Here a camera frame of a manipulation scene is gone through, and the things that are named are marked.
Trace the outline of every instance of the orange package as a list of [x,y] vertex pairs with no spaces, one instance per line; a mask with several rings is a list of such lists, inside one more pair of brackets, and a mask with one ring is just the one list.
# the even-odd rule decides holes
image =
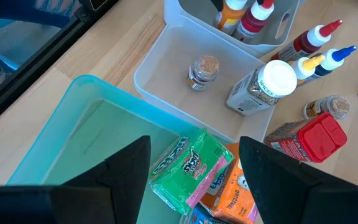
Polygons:
[[234,160],[214,179],[200,202],[214,217],[234,223],[252,224],[257,216],[257,208],[242,170],[239,144],[226,147],[234,154]]

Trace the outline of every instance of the blue cap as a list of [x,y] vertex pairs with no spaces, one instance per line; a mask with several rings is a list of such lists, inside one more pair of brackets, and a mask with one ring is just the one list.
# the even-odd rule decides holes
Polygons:
[[333,59],[337,62],[340,62],[347,56],[349,56],[353,51],[356,50],[355,46],[352,47],[345,47],[344,49],[337,50],[333,53]]

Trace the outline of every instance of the glass panel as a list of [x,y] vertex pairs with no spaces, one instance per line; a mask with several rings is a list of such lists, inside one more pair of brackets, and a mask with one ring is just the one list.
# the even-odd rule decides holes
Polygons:
[[0,0],[0,84],[73,19],[78,0]]

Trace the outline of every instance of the red cap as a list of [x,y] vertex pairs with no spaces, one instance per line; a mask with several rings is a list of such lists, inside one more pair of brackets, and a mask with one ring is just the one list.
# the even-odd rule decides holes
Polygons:
[[338,19],[335,22],[332,22],[330,24],[327,24],[320,28],[320,35],[323,37],[328,37],[331,35],[340,25],[342,24],[342,20]]
[[319,115],[301,128],[297,137],[313,162],[323,162],[347,141],[345,132],[329,113]]
[[261,4],[262,7],[265,9],[270,9],[273,6],[274,0],[264,0],[264,2]]

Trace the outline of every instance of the condiment bottle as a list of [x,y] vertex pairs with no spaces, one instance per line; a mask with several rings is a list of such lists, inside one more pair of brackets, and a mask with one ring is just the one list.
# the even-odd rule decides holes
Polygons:
[[296,74],[292,67],[283,61],[273,60],[238,81],[226,105],[247,116],[275,105],[295,88]]
[[350,110],[351,104],[346,98],[333,95],[306,104],[303,107],[303,116],[310,119],[323,113],[330,113],[335,119],[345,119]]
[[321,61],[324,60],[324,55],[319,55],[312,58],[302,57],[295,62],[289,62],[291,67],[296,73],[298,79],[298,85],[303,83],[306,78],[312,76],[316,71],[316,66],[318,66]]
[[330,74],[334,69],[339,68],[345,62],[345,58],[349,56],[353,51],[356,50],[356,46],[347,47],[341,50],[330,49],[323,55],[325,59],[321,62],[320,65],[316,67],[316,72],[308,77],[302,84],[299,86],[305,85],[309,82],[312,82],[318,78],[324,77]]
[[212,55],[205,55],[189,68],[187,84],[194,90],[205,90],[219,73],[219,61]]
[[223,10],[216,15],[215,27],[231,35],[237,23],[246,12],[247,0],[223,0]]
[[301,57],[307,57],[318,51],[322,45],[331,39],[331,34],[342,24],[337,20],[326,26],[318,25],[315,28],[305,31],[293,42],[273,55],[272,60],[283,60],[285,62],[295,61]]
[[274,0],[256,1],[242,17],[233,32],[233,37],[244,43],[249,43],[265,26],[267,18],[274,10]]
[[329,113],[285,123],[265,138],[265,143],[275,150],[308,162],[323,162],[346,141],[345,132]]

